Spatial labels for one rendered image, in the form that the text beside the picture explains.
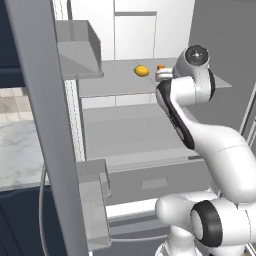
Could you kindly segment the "navy base cupboard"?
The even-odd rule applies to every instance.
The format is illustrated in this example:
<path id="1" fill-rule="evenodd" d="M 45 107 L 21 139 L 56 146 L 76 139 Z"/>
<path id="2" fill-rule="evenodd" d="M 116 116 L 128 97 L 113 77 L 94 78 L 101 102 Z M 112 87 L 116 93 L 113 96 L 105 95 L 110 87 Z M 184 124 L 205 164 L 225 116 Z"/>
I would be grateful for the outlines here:
<path id="1" fill-rule="evenodd" d="M 44 256 L 39 188 L 0 192 L 0 256 Z M 50 256 L 67 256 L 51 188 L 44 188 L 43 224 Z"/>

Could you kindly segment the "grey fridge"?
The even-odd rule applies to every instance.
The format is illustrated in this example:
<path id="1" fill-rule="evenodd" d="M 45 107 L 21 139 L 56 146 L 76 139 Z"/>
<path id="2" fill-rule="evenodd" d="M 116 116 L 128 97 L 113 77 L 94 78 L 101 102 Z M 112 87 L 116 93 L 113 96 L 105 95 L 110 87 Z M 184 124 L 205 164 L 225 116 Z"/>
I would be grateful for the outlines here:
<path id="1" fill-rule="evenodd" d="M 195 0 L 52 0 L 59 20 L 88 20 L 101 60 L 175 56 L 191 45 L 183 35 Z"/>

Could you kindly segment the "grey fridge drawer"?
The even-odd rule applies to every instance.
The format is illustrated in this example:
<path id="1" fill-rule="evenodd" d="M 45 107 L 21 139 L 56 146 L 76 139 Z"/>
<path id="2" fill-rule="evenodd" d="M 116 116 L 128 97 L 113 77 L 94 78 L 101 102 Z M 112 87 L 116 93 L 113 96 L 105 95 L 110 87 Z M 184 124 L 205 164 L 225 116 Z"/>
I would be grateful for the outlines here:
<path id="1" fill-rule="evenodd" d="M 203 160 L 112 172 L 109 177 L 111 196 L 105 199 L 106 205 L 207 190 L 211 183 Z"/>

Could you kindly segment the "grey fridge door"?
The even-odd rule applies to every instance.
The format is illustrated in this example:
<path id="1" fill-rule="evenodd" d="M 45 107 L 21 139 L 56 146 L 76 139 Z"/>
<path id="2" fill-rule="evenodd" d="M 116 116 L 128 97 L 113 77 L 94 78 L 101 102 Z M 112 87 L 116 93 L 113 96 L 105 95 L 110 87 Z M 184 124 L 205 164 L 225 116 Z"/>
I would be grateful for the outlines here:
<path id="1" fill-rule="evenodd" d="M 190 111 L 201 123 L 239 129 L 256 83 L 256 0 L 196 0 L 190 42 L 209 50 L 210 68 L 224 81 Z"/>
<path id="2" fill-rule="evenodd" d="M 88 256 L 51 0 L 4 0 L 68 256 Z"/>

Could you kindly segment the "navy wall cupboard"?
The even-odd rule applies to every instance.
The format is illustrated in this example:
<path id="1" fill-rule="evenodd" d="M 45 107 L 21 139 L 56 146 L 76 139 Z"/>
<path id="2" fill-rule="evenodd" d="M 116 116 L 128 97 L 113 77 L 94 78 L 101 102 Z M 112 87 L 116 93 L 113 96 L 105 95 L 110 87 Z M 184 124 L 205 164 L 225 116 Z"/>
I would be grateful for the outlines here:
<path id="1" fill-rule="evenodd" d="M 0 0 L 0 89 L 24 86 L 5 1 Z"/>

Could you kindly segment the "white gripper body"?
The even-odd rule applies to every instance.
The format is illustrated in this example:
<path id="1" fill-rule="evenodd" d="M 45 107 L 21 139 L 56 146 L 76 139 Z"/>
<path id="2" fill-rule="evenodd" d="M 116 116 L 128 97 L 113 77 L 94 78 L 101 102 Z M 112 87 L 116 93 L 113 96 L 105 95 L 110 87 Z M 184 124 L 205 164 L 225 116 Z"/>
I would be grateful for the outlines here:
<path id="1" fill-rule="evenodd" d="M 161 82 L 163 80 L 168 80 L 173 77 L 173 69 L 172 68 L 161 68 L 155 72 L 155 80 L 157 82 Z"/>

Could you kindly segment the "yellow lemon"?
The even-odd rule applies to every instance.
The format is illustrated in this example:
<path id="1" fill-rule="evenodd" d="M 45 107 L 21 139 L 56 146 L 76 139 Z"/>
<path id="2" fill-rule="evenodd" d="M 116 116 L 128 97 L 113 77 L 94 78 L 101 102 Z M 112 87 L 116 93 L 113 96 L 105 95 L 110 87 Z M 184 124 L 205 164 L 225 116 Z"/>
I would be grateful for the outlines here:
<path id="1" fill-rule="evenodd" d="M 134 68 L 134 73 L 139 77 L 145 77 L 149 74 L 149 69 L 143 65 L 138 65 Z"/>

